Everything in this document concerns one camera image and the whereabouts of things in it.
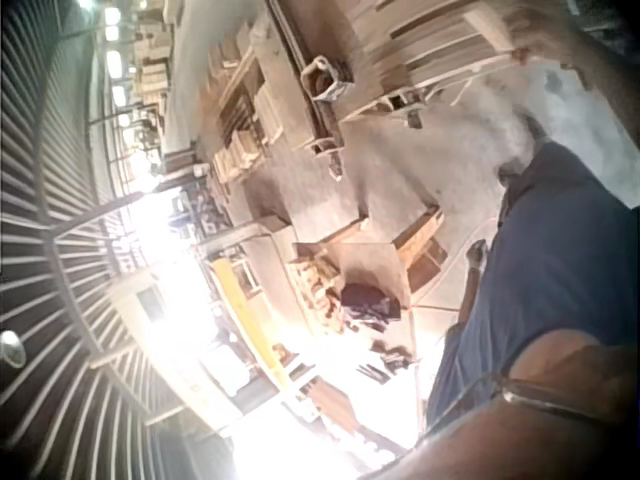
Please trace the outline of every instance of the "person's arm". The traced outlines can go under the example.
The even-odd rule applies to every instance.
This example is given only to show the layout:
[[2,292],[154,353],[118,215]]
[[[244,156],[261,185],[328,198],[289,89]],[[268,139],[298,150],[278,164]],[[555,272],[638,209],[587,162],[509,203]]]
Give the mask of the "person's arm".
[[638,67],[581,31],[561,11],[543,4],[523,7],[505,20],[516,47],[528,54],[557,60],[576,68],[584,83],[593,84],[607,98],[629,136],[640,146],[640,84]]
[[471,309],[476,301],[478,293],[478,285],[480,285],[480,277],[482,276],[482,267],[487,258],[487,242],[486,240],[478,240],[474,242],[469,250],[467,250],[467,262],[469,269],[467,270],[467,283],[464,288],[464,297],[458,312],[458,324],[464,324],[469,320]]

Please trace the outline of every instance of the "floor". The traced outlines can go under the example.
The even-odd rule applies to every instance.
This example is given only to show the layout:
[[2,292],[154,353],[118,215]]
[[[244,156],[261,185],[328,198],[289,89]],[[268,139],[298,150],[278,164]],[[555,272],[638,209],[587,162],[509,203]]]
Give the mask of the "floor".
[[[237,8],[239,12],[245,7]],[[187,2],[183,30],[184,22],[204,28],[199,19],[189,20],[188,15],[195,11]],[[181,43],[181,32],[178,35],[178,52],[187,53],[183,58],[176,55],[177,61],[190,65],[188,69],[202,70],[196,64],[204,55],[203,45],[191,45],[185,39]],[[205,74],[197,69],[181,78],[176,74],[178,90],[171,99],[184,106],[180,111],[185,117],[187,106],[194,105],[193,99],[189,103],[195,91],[192,85],[198,75]],[[313,242],[366,213],[371,221],[359,239],[366,245],[348,248],[361,248],[365,258],[375,258],[371,244],[389,242],[424,212],[426,204],[437,202],[446,220],[436,237],[449,258],[442,275],[412,301],[420,306],[457,308],[464,289],[464,251],[474,240],[490,240],[495,234],[503,194],[496,181],[497,167],[513,158],[526,162],[531,157],[531,141],[513,114],[514,104],[528,108],[554,140],[575,151],[624,203],[640,204],[640,154],[606,100],[597,91],[584,91],[575,74],[545,63],[512,68],[475,81],[454,107],[446,100],[442,98],[423,113],[422,130],[384,119],[344,124],[346,173],[339,183],[329,176],[326,161],[277,145],[273,159],[243,184],[232,186],[228,210],[234,223],[275,213],[292,223],[298,241]],[[178,103],[174,103],[174,112]],[[174,113],[169,121],[169,145],[196,136],[189,131],[194,123],[185,126],[189,122],[184,117],[178,120]],[[276,316],[291,326],[292,341],[312,341],[283,270],[274,268],[277,258],[260,241],[245,247]],[[414,313],[417,356],[422,359],[420,394],[427,398],[440,359],[440,340],[454,314],[427,308],[416,308]],[[395,388],[405,401],[407,385]],[[391,425],[402,422],[392,418],[382,425],[384,421],[374,417],[375,413],[369,417],[370,428],[410,445],[406,431]],[[410,416],[405,420],[411,422]]]

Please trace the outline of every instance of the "concrete floor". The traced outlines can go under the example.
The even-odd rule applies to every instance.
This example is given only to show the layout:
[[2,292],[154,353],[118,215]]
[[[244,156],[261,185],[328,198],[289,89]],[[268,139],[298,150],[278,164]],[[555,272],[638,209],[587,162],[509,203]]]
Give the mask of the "concrete floor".
[[[228,4],[225,8],[232,9],[237,19],[244,9],[251,10],[252,2],[186,3],[177,35],[166,139],[166,144],[175,148],[197,136],[197,122],[188,119],[195,111],[195,86],[206,76],[205,47],[207,42],[216,41],[213,33],[206,36],[216,31],[212,17],[204,21],[200,8]],[[205,7],[205,3],[217,7]],[[231,24],[224,25],[223,30],[216,31],[216,38],[231,29]],[[206,40],[191,40],[200,38],[200,34]],[[353,221],[359,212],[366,212],[371,222],[358,239],[367,243],[364,251],[372,248],[371,243],[395,238],[423,213],[425,204],[436,201],[446,216],[436,237],[449,258],[440,278],[413,302],[457,308],[464,288],[467,246],[478,238],[490,240],[495,234],[495,217],[503,194],[496,180],[497,167],[513,158],[528,161],[531,156],[531,141],[513,114],[514,104],[531,110],[550,136],[575,151],[624,203],[640,204],[640,154],[606,100],[598,92],[584,91],[573,73],[540,63],[475,81],[455,107],[445,101],[435,102],[422,115],[424,128],[419,131],[382,119],[344,124],[346,148],[342,158],[346,173],[340,183],[329,176],[326,161],[277,145],[272,160],[243,184],[232,186],[230,216],[238,224],[275,213],[293,224],[299,241],[312,242]],[[259,240],[245,245],[245,249],[276,317],[289,325],[292,341],[308,336],[284,272],[274,268],[277,257]],[[375,257],[370,250],[365,256]],[[416,309],[415,316],[417,355],[423,358],[421,394],[427,398],[440,360],[440,339],[454,315]],[[408,327],[400,328],[406,333]],[[406,383],[402,385],[396,390],[406,399]],[[389,423],[400,423],[395,420]],[[368,426],[401,444],[410,444],[398,429],[376,421],[380,423],[370,419]]]

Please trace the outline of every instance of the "yellow board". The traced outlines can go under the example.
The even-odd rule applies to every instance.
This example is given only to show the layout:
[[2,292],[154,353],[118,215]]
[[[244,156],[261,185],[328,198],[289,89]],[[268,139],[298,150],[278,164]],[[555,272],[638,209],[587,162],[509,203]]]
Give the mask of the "yellow board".
[[278,355],[273,351],[260,321],[249,307],[247,297],[238,283],[231,262],[227,258],[219,258],[211,263],[211,268],[216,277],[214,281],[226,298],[231,317],[240,330],[244,341],[271,381],[280,391],[288,392],[293,386],[293,382],[282,367]]

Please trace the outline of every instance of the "blue clothing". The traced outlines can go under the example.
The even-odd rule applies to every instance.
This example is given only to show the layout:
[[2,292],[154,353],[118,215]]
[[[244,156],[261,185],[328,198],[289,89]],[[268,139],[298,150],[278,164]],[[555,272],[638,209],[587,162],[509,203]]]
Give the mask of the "blue clothing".
[[[636,212],[555,143],[540,150],[506,196],[508,212],[469,320],[445,338],[429,424],[474,380],[506,374],[524,348],[551,331],[580,330],[604,345],[637,344]],[[451,420],[490,395],[480,389]]]

